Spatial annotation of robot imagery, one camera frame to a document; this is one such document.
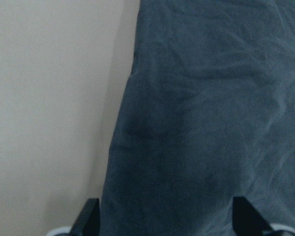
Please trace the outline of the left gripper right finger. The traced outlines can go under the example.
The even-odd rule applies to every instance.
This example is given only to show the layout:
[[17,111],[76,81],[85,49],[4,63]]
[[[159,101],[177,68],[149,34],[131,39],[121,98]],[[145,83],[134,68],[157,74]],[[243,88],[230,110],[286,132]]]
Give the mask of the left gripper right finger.
[[232,226],[237,236],[265,236],[274,232],[245,197],[233,197]]

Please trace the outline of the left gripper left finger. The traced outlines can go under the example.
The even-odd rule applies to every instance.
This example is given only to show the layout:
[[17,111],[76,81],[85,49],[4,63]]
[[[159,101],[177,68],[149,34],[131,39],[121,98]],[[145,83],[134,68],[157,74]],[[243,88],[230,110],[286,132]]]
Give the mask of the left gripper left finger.
[[98,236],[100,232],[99,199],[90,198],[86,201],[74,222],[69,236]]

